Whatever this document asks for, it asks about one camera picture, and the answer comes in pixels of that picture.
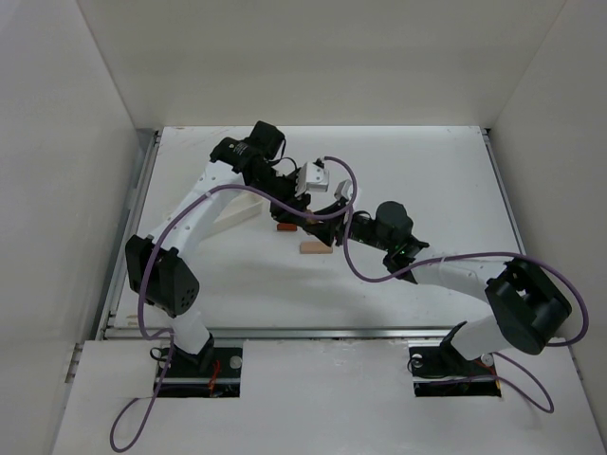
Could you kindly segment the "left aluminium rail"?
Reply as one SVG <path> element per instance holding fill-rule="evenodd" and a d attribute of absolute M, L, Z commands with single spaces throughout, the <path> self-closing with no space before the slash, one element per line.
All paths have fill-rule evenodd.
<path fill-rule="evenodd" d="M 136 129 L 138 151 L 135 164 L 120 212 L 118 230 L 112 245 L 108 266 L 101 286 L 100 298 L 91 323 L 87 340 L 103 339 L 104 331 L 112 312 L 117 308 L 122 287 L 126 277 L 124 265 L 124 245 L 137 230 L 142 202 L 149 186 L 154 168 L 156 154 L 161 138 L 161 131 L 152 128 Z"/>

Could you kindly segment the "front aluminium rail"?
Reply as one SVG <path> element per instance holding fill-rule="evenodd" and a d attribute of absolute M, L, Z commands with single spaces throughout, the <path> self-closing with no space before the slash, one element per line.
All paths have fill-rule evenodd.
<path fill-rule="evenodd" d="M 276 328 L 276 327 L 213 327 L 209 331 L 217 339 L 389 339 L 442 338 L 450 327 L 388 327 L 388 328 Z"/>

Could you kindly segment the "right aluminium rail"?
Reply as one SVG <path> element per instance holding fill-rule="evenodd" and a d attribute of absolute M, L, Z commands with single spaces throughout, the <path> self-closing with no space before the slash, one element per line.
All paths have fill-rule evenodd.
<path fill-rule="evenodd" d="M 492 143 L 491 143 L 491 140 L 490 140 L 490 130 L 487 129 L 487 128 L 481 128 L 480 132 L 481 132 L 481 136 L 483 138 L 483 141 L 485 143 L 485 147 L 487 149 L 487 155 L 488 155 L 488 158 L 489 158 L 492 170 L 494 172 L 494 175 L 495 175 L 495 178 L 496 178 L 499 190 L 500 190 L 500 194 L 502 196 L 504 205 L 506 207 L 506 213 L 507 213 L 507 216 L 508 216 L 508 220 L 509 220 L 512 232 L 513 232 L 514 237 L 515 237 L 515 241 L 516 241 L 516 244 L 517 244 L 518 252 L 521 253 L 521 254 L 525 254 L 526 253 L 526 249 L 525 249 L 525 246 L 524 246 L 524 241 L 523 241 L 521 232 L 519 230 L 519 226 L 518 226 L 518 223 L 516 221 L 516 218 L 515 218 L 512 206 L 510 204 L 510 200 L 509 200 L 509 197 L 508 197 L 508 194 L 507 194 L 507 191 L 506 191 L 506 186 L 505 186 L 505 183 L 504 183 L 504 179 L 503 179 L 502 174 L 500 172 L 500 169 L 499 169 L 499 166 L 498 166 L 498 163 L 497 163 L 497 159 L 496 159 L 495 153 L 493 151 Z"/>

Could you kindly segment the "white plastic tray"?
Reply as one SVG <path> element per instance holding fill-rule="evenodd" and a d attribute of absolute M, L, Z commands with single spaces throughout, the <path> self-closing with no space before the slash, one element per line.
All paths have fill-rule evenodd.
<path fill-rule="evenodd" d="M 233 228 L 262 212 L 263 200 L 253 193 L 242 193 L 234 198 L 214 220 L 208 235 Z"/>

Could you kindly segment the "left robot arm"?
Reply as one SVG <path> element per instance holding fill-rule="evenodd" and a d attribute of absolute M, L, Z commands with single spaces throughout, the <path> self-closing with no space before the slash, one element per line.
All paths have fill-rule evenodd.
<path fill-rule="evenodd" d="M 174 356 L 199 372 L 212 361 L 214 339 L 203 321 L 201 282 L 192 264 L 217 218 L 248 191 L 270 201 L 280 213 L 305 212 L 313 188 L 324 191 L 328 186 L 321 159 L 279 174 L 275 167 L 284 149 L 285 135 L 262 121 L 243 139 L 222 139 L 168 219 L 145 236 L 133 235 L 125 245 L 128 284 L 138 295 L 138 306 L 150 305 L 167 317 L 164 331 L 173 340 Z"/>

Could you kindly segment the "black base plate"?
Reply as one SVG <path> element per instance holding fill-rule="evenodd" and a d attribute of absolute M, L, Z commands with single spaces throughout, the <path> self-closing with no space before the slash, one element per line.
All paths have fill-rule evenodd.
<path fill-rule="evenodd" d="M 451 347 L 413 346 L 409 348 L 409 355 L 409 368 L 413 376 L 421 379 L 463 379 L 495 374 L 494 368 L 479 358 L 467 360 Z"/>
<path fill-rule="evenodd" d="M 239 384 L 243 359 L 242 346 L 215 346 L 201 358 L 176 350 L 165 381 L 207 385 L 213 379 L 216 385 Z"/>

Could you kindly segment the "aluminium rail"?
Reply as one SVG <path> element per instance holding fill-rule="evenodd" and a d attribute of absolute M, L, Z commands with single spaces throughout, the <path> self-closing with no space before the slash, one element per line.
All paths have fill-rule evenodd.
<path fill-rule="evenodd" d="M 276 328 L 276 327 L 213 327 L 209 331 L 217 339 L 389 339 L 442 338 L 450 327 L 388 327 L 388 328 Z"/>
<path fill-rule="evenodd" d="M 112 312 L 117 308 L 122 287 L 126 277 L 124 265 L 124 245 L 137 230 L 142 202 L 149 186 L 154 168 L 156 154 L 161 138 L 161 131 L 152 128 L 136 129 L 138 151 L 135 164 L 120 212 L 118 230 L 112 245 L 108 266 L 101 286 L 100 298 L 91 323 L 87 340 L 103 339 L 104 331 Z"/>
<path fill-rule="evenodd" d="M 493 151 L 492 143 L 491 143 L 491 140 L 490 140 L 490 130 L 487 129 L 487 128 L 481 128 L 480 132 L 481 132 L 481 136 L 483 138 L 483 141 L 485 143 L 485 147 L 487 149 L 487 155 L 488 155 L 488 158 L 489 158 L 492 170 L 494 172 L 494 175 L 495 175 L 495 178 L 496 178 L 499 190 L 500 190 L 500 194 L 502 196 L 504 205 L 506 207 L 506 213 L 507 213 L 507 216 L 508 216 L 508 220 L 509 220 L 512 232 L 513 232 L 514 237 L 515 237 L 515 241 L 516 241 L 516 244 L 517 244 L 518 252 L 521 253 L 521 254 L 525 254 L 526 253 L 526 249 L 525 249 L 525 246 L 524 246 L 524 241 L 523 241 L 521 232 L 519 230 L 519 226 L 518 226 L 518 223 L 516 221 L 516 218 L 515 218 L 512 206 L 510 204 L 510 200 L 509 200 L 509 197 L 508 197 L 508 194 L 507 194 L 507 191 L 506 191 L 506 186 L 505 186 L 505 183 L 504 183 L 504 179 L 503 179 L 502 174 L 500 172 L 500 169 L 499 169 L 499 166 L 498 166 L 498 163 L 497 163 L 497 159 L 496 159 L 495 153 Z"/>

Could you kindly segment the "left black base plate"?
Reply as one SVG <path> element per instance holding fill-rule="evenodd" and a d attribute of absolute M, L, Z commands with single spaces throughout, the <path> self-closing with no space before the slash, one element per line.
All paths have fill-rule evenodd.
<path fill-rule="evenodd" d="M 239 384 L 243 359 L 242 346 L 215 346 L 201 358 L 176 350 L 165 381 L 207 385 L 213 379 L 216 385 Z"/>

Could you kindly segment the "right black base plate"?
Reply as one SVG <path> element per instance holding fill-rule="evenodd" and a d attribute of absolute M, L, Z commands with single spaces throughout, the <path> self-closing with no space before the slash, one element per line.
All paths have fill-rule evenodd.
<path fill-rule="evenodd" d="M 409 368 L 413 376 L 421 379 L 463 379 L 495 374 L 494 368 L 479 358 L 467 360 L 451 347 L 413 346 L 409 348 L 409 355 Z"/>

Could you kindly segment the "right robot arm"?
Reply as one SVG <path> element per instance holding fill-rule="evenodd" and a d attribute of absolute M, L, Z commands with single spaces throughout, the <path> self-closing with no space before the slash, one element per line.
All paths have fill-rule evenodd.
<path fill-rule="evenodd" d="M 412 350 L 417 374 L 472 376 L 483 356 L 509 348 L 538 355 L 570 317 L 571 303 L 543 266 L 514 253 L 449 256 L 416 239 L 413 228 L 394 201 L 380 204 L 375 215 L 339 201 L 304 224 L 328 246 L 355 241 L 384 252 L 392 279 L 439 286 L 488 305 L 489 316 L 458 323 L 435 347 Z"/>

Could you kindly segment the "orange triangular wood block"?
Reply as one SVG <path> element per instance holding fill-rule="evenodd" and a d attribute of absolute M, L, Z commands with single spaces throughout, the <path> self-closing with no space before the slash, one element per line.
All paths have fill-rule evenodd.
<path fill-rule="evenodd" d="M 295 232 L 298 230 L 298 227 L 293 224 L 280 223 L 277 225 L 277 230 L 279 232 Z"/>

